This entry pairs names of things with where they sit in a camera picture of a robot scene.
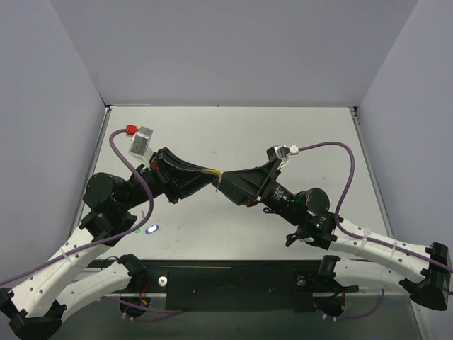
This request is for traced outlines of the yellow key tag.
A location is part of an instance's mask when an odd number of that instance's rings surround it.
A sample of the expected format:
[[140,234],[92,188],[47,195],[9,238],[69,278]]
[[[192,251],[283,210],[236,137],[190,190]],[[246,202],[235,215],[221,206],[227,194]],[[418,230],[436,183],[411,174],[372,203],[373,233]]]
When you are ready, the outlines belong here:
[[218,176],[218,177],[220,177],[222,175],[221,171],[217,170],[217,169],[203,169],[203,171],[210,173],[210,174],[214,174],[215,176]]

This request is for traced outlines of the silver key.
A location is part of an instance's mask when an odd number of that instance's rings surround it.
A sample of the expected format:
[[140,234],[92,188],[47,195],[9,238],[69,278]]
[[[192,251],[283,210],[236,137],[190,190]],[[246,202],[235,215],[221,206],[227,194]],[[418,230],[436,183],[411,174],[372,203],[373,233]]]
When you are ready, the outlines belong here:
[[217,184],[216,184],[216,189],[215,189],[216,192],[220,189],[221,184],[222,184],[222,178],[219,177],[218,181],[217,181]]

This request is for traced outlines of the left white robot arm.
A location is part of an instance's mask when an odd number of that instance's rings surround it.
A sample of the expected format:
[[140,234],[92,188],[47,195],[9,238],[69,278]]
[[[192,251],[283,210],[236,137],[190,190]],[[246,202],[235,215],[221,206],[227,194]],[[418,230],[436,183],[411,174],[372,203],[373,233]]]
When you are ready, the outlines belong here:
[[[94,174],[83,197],[90,211],[60,250],[27,273],[22,283],[1,289],[1,312],[19,339],[48,339],[75,312],[103,296],[146,288],[147,270],[133,254],[87,278],[75,278],[132,229],[146,224],[159,195],[177,203],[221,176],[218,170],[183,161],[166,148],[131,172],[128,180]],[[150,211],[139,221],[130,210],[142,203],[148,203]]]

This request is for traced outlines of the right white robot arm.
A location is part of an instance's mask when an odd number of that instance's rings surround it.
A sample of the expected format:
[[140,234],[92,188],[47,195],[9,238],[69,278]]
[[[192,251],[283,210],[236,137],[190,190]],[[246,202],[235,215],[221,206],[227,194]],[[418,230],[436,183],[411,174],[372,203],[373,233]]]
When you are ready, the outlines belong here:
[[430,246],[401,242],[357,226],[341,217],[339,209],[329,210],[330,200],[320,188],[298,193],[287,190],[277,178],[289,157],[300,151],[295,145],[271,147],[266,164],[224,172],[217,182],[217,190],[238,206],[262,203],[265,213],[278,215],[294,225],[297,229],[287,235],[286,247],[301,241],[360,258],[346,261],[325,257],[316,272],[321,288],[370,284],[379,289],[406,292],[423,307],[445,311],[452,274],[448,247],[438,242]]

